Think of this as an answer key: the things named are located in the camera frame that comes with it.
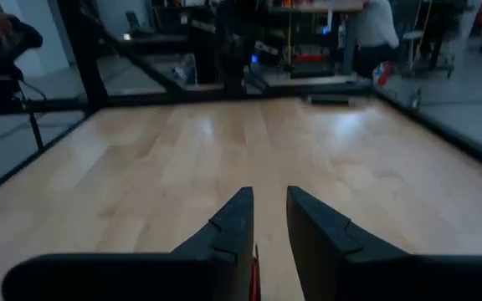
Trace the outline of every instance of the white shirt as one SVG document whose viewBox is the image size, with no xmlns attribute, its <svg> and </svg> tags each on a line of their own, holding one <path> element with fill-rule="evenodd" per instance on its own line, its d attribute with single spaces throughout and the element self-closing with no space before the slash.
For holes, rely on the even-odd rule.
<svg viewBox="0 0 482 301">
<path fill-rule="evenodd" d="M 388 0 L 369 0 L 358 15 L 356 39 L 360 46 L 399 46 L 399 38 L 393 26 L 392 7 Z"/>
</svg>

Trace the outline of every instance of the wooden floor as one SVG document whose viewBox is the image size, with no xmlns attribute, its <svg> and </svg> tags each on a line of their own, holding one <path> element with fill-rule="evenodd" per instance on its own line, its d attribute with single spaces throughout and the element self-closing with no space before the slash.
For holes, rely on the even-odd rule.
<svg viewBox="0 0 482 301">
<path fill-rule="evenodd" d="M 383 104 L 102 110 L 0 188 L 0 280 L 55 252 L 169 252 L 253 186 L 264 300 L 302 300 L 297 185 L 411 253 L 482 253 L 482 166 Z"/>
</svg>

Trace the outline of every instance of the black pants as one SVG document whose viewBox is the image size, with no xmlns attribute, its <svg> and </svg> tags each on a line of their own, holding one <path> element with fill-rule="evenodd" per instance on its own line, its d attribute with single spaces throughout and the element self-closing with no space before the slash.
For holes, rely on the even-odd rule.
<svg viewBox="0 0 482 301">
<path fill-rule="evenodd" d="M 345 49 L 340 48 L 336 53 L 336 60 L 343 62 Z M 388 44 L 374 47 L 358 47 L 352 61 L 352 69 L 361 77 L 372 79 L 373 70 L 382 62 L 397 59 L 399 48 L 392 48 Z"/>
</svg>

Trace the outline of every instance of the black metal frame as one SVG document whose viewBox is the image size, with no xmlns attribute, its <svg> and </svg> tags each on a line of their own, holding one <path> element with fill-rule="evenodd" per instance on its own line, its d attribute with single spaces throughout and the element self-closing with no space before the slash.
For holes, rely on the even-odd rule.
<svg viewBox="0 0 482 301">
<path fill-rule="evenodd" d="M 386 100 L 394 109 L 408 116 L 415 122 L 431 130 L 436 135 L 442 137 L 452 145 L 457 146 L 468 153 L 476 160 L 482 162 L 482 146 L 472 140 L 452 131 L 426 116 L 420 115 L 412 108 L 407 108 L 398 104 L 394 99 L 389 99 L 387 95 L 372 87 L 359 85 L 354 82 L 342 84 L 280 84 L 271 85 L 270 89 L 262 94 L 226 94 L 218 84 L 205 86 L 195 86 L 184 89 L 175 81 L 165 77 L 150 65 L 142 62 L 128 48 L 121 47 L 116 39 L 110 36 L 93 18 L 88 17 L 86 11 L 80 6 L 80 0 L 58 0 L 64 26 L 69 35 L 69 40 L 74 50 L 75 60 L 79 69 L 79 74 L 85 87 L 87 100 L 83 99 L 52 99 L 46 101 L 29 101 L 21 108 L 12 107 L 8 109 L 0 108 L 0 115 L 21 115 L 36 112 L 60 112 L 69 110 L 83 110 L 85 117 L 82 121 L 69 128 L 60 137 L 41 147 L 39 151 L 30 156 L 19 166 L 15 167 L 5 175 L 0 185 L 7 179 L 21 171 L 25 166 L 41 156 L 46 150 L 63 139 L 72 130 L 77 128 L 83 121 L 87 120 L 98 110 L 113 107 L 128 107 L 141 105 L 177 105 L 186 103 L 198 103 L 208 101 L 242 101 L 247 99 L 273 99 L 279 97 L 306 97 L 310 95 L 367 95 L 375 93 L 379 98 Z M 100 77 L 100 71 L 96 64 L 94 53 L 96 39 L 90 36 L 99 35 L 105 42 L 115 47 L 120 54 L 126 56 L 132 63 L 148 74 L 152 79 L 162 84 L 164 89 L 151 89 L 138 94 L 125 93 L 108 95 L 104 83 Z M 348 102 L 341 99 L 329 99 L 326 105 L 347 105 Z"/>
</svg>

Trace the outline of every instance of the hand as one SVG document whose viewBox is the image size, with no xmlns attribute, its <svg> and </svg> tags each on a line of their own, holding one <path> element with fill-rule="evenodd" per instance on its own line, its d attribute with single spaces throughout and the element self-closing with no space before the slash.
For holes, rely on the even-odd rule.
<svg viewBox="0 0 482 301">
<path fill-rule="evenodd" d="M 0 13 L 0 39 L 2 42 L 6 42 L 7 37 L 13 34 L 13 25 L 9 21 L 10 17 L 12 15 Z"/>
</svg>

